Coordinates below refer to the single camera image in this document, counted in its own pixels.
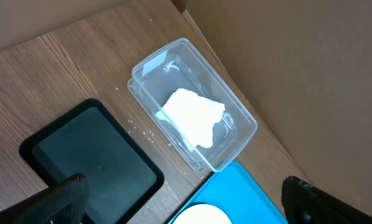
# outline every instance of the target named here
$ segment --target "beige panel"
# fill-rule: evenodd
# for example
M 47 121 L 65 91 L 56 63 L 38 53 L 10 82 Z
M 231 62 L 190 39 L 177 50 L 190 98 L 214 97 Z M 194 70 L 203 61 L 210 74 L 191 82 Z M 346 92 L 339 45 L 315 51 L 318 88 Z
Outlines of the beige panel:
M 187 10 L 308 177 L 372 215 L 372 0 L 189 0 Z
M 0 0 L 0 49 L 123 0 Z

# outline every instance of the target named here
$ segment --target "blue tray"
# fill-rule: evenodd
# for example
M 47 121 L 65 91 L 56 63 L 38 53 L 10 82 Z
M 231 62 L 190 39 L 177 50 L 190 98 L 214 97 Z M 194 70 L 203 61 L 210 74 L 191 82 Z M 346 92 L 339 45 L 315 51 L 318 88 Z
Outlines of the blue tray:
M 186 208 L 199 203 L 220 208 L 232 224 L 287 223 L 258 184 L 237 162 L 231 162 L 222 172 L 213 174 L 169 223 L 173 223 Z

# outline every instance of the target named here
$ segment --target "wooden table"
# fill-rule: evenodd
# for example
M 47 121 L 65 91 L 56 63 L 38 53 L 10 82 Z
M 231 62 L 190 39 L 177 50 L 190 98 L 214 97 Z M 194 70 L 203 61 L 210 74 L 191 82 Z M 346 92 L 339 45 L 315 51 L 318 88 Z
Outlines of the wooden table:
M 19 156 L 20 143 L 83 100 L 96 98 L 165 175 L 164 186 L 130 223 L 167 221 L 210 173 L 195 173 L 169 146 L 127 81 L 133 66 L 180 37 L 201 51 L 256 118 L 258 131 L 237 160 L 282 210 L 284 178 L 307 177 L 169 0 L 128 1 L 0 51 L 0 210 L 47 187 Z

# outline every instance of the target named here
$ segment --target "white dough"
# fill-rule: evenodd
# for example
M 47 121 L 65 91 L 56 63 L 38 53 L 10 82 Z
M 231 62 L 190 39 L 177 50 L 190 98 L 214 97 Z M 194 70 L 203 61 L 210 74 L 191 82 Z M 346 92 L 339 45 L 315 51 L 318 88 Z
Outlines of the white dough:
M 225 106 L 180 88 L 171 95 L 162 109 L 195 149 L 197 146 L 212 147 L 212 127 L 221 121 Z M 166 120 L 161 111 L 156 113 L 156 117 Z
M 231 224 L 229 217 L 219 208 L 200 204 L 184 210 L 174 224 Z

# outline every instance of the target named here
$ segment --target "clear plastic container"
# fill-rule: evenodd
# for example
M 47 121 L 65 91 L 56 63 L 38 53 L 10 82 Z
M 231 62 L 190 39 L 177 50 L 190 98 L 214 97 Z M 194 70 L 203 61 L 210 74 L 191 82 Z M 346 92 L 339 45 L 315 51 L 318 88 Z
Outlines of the clear plastic container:
M 245 106 L 198 50 L 178 39 L 162 47 L 132 70 L 128 89 L 196 172 L 223 170 L 256 132 L 258 125 Z M 223 103 L 222 120 L 213 127 L 213 146 L 193 148 L 162 107 L 179 88 Z M 155 114 L 162 111 L 166 120 Z

